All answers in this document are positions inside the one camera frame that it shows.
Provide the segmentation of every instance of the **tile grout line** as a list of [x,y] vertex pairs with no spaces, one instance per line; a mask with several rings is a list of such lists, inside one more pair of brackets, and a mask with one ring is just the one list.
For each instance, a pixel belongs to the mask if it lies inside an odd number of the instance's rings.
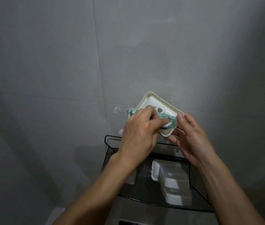
[[[42,97],[42,96],[35,96],[35,95],[18,95],[18,94],[11,94],[11,93],[1,93],[0,95],[12,95],[12,96],[20,96],[20,97],[31,97],[31,98],[40,98],[40,99],[55,99],[55,100],[66,100],[66,101],[79,101],[79,102],[91,102],[91,103],[102,103],[102,104],[110,104],[110,105],[120,105],[120,106],[136,106],[136,105],[127,105],[127,104],[118,104],[118,103],[106,103],[106,102],[94,102],[94,101],[88,101],[88,100],[78,100],[78,99],[65,99],[65,98],[54,98],[54,97]],[[230,115],[230,114],[215,114],[215,113],[205,113],[202,111],[195,111],[195,110],[186,110],[185,112],[196,112],[196,113],[202,113],[206,115],[222,115],[227,117],[235,117],[235,118],[255,118],[255,119],[265,119],[264,117],[255,117],[255,116],[237,116],[237,115]]]
[[[103,103],[104,103],[105,101],[104,101],[102,68],[101,68],[100,57],[99,57],[99,47],[98,47],[97,26],[96,26],[96,19],[95,19],[95,5],[94,5],[94,0],[92,0],[92,6],[93,6],[94,27],[95,27],[95,38],[96,38],[96,45],[97,45],[97,56],[98,56],[99,72],[100,72],[100,79],[101,79],[101,90],[102,90],[102,97],[103,97]],[[106,114],[105,103],[104,103],[104,115],[105,115],[106,133],[108,134],[108,116]]]

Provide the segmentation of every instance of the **hand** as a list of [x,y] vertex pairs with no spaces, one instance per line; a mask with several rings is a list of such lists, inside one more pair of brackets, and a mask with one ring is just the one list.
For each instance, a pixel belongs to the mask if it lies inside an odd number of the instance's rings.
[[189,113],[177,115],[178,126],[169,136],[185,158],[196,168],[216,153],[204,130]]
[[155,146],[158,129],[169,122],[168,118],[159,118],[150,105],[133,114],[124,126],[120,159],[135,169]]

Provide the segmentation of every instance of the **fingernail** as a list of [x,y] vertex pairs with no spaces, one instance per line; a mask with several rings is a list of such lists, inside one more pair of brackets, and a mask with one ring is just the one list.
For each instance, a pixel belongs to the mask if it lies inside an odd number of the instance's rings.
[[178,118],[181,120],[181,121],[185,121],[185,119],[184,119],[184,114],[183,113],[179,113],[179,114],[177,114],[177,116],[178,116]]

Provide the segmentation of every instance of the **white soap dish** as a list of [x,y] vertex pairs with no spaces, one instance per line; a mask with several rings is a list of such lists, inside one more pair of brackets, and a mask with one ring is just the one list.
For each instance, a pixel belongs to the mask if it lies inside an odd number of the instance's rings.
[[[144,109],[147,105],[155,107],[155,109],[159,113],[162,112],[172,116],[177,116],[177,114],[181,112],[179,109],[175,108],[174,106],[170,105],[165,100],[154,94],[152,91],[149,91],[145,94],[136,109]],[[170,136],[176,126],[168,129],[159,129],[159,133],[163,136]]]

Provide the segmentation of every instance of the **right hand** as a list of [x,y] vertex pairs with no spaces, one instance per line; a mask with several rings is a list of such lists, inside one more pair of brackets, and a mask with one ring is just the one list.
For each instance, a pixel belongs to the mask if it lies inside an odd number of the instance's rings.
[[177,144],[185,158],[197,169],[199,166],[216,156],[212,144],[204,130],[189,113],[177,114],[178,129],[169,139]]

